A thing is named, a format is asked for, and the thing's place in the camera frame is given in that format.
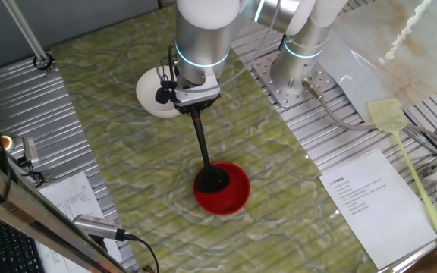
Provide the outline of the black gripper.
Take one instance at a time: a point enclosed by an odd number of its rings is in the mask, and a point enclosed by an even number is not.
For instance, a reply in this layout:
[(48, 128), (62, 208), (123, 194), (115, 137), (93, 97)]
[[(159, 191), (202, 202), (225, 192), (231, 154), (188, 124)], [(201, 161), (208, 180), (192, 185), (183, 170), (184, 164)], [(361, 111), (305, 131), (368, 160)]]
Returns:
[(209, 107), (211, 107), (216, 100), (218, 100), (219, 97), (216, 97), (214, 99), (208, 99), (206, 101), (203, 102), (197, 102), (197, 103), (193, 103), (191, 105), (178, 105), (178, 104), (174, 104), (174, 107), (181, 113), (184, 115), (190, 115), (193, 110), (198, 110), (198, 111), (203, 111)]

